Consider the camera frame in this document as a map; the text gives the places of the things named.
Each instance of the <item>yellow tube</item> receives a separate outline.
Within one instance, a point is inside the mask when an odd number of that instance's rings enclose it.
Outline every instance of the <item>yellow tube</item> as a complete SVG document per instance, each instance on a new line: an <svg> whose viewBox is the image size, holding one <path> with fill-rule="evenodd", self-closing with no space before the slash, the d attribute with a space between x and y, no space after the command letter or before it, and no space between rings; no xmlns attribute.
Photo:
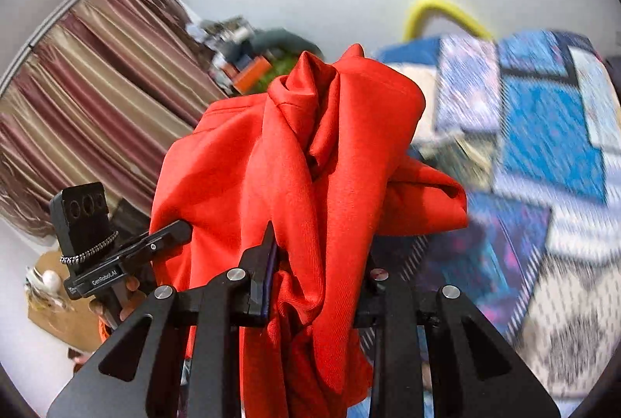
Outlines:
<svg viewBox="0 0 621 418"><path fill-rule="evenodd" d="M442 14L473 36L482 40L492 40L492 34L461 8L448 0L418 0L410 9L403 41L409 42L420 37L425 21L431 14Z"/></svg>

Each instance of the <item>triangular cutout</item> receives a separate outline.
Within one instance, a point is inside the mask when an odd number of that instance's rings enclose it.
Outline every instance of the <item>triangular cutout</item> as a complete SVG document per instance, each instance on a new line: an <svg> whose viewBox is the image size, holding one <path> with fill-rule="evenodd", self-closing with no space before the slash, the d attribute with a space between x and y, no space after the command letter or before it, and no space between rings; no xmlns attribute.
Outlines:
<svg viewBox="0 0 621 418"><path fill-rule="evenodd" d="M124 382L131 382L134 379L147 341L151 320L150 316L145 316L121 338L120 342L99 363L100 373Z"/></svg>
<svg viewBox="0 0 621 418"><path fill-rule="evenodd" d="M509 362L501 355L494 343L470 318L461 321L472 353L476 375L484 382L496 376L507 374L511 370Z"/></svg>

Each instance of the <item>curtain rod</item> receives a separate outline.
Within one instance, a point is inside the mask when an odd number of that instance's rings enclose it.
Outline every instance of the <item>curtain rod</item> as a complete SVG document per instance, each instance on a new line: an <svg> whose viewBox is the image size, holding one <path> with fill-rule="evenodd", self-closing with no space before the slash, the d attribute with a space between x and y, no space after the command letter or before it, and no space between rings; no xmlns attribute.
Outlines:
<svg viewBox="0 0 621 418"><path fill-rule="evenodd" d="M5 70L2 78L0 79L0 97L2 97L9 87L10 81L21 67L26 57L30 54L35 45L45 36L50 28L60 19L69 9L80 0L64 0L56 9L47 16L47 18L41 23L39 27L35 29L33 34L24 43L22 48L19 49L17 55L13 58L8 68Z"/></svg>

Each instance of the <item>red garment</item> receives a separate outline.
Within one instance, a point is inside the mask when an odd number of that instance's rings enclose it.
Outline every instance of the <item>red garment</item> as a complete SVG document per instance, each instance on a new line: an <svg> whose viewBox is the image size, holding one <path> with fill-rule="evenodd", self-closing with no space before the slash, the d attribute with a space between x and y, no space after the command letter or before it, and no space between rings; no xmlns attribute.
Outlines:
<svg viewBox="0 0 621 418"><path fill-rule="evenodd" d="M373 235L467 224L461 186L405 154L424 106L360 45L333 65L304 53L267 94L212 104L166 155L151 230L185 219L194 233L155 263L160 282L205 285L269 220L286 253L267 329L241 341L248 418L344 417L371 385L351 325Z"/></svg>

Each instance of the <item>green object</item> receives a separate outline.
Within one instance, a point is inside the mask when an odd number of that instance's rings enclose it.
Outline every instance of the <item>green object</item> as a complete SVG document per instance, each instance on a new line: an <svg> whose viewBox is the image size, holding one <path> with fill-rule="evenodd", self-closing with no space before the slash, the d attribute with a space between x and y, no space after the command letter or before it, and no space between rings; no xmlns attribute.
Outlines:
<svg viewBox="0 0 621 418"><path fill-rule="evenodd" d="M277 76L288 75L291 73L291 70L297 64L297 60L299 59L298 55L287 53L284 57L275 60L272 62L271 69L265 73L255 85L252 87L250 91L251 94L260 94L265 92L268 89L268 85L271 84L272 80Z"/></svg>

